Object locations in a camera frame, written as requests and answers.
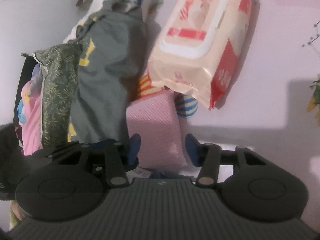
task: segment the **ribbed surface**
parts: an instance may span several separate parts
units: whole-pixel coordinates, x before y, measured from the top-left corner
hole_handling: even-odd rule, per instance
[[[297,219],[263,224],[236,216],[213,190],[190,180],[136,179],[114,189],[95,211],[65,223],[25,219],[14,240],[312,240],[316,234]]]

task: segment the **metal screw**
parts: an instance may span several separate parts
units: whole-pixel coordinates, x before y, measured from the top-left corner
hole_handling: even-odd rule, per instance
[[[114,177],[110,180],[113,185],[122,185],[127,182],[127,180],[123,177]]]
[[[202,177],[198,181],[202,185],[211,185],[214,183],[214,179],[209,177]]]

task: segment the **circular pad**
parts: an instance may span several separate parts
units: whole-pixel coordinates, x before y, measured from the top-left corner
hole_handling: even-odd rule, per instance
[[[95,176],[76,166],[52,165],[23,179],[15,197],[26,215],[63,221],[91,212],[103,198],[103,186]]]
[[[299,179],[270,165],[239,170],[222,184],[221,195],[239,215],[269,222],[300,216],[308,201]]]

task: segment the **green cloth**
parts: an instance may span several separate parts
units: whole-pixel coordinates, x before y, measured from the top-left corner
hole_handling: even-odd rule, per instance
[[[76,137],[80,143],[111,138],[127,144],[126,107],[136,94],[147,45],[141,8],[105,0],[76,35],[83,47],[71,106]]]
[[[77,64],[82,47],[62,44],[34,53],[41,63],[44,77],[42,93],[42,139],[43,147],[67,142],[71,101],[77,87]]]

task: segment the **pink towel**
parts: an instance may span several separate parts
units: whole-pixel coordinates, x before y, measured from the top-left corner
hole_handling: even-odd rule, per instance
[[[141,136],[140,167],[159,169],[186,165],[173,91],[165,90],[134,101],[127,108],[127,124],[130,136],[134,133]]]
[[[26,123],[22,127],[22,142],[24,155],[32,155],[41,149],[40,141],[40,105],[41,95],[37,98],[29,97],[29,87],[31,81],[26,83],[21,91],[23,106],[25,108]]]

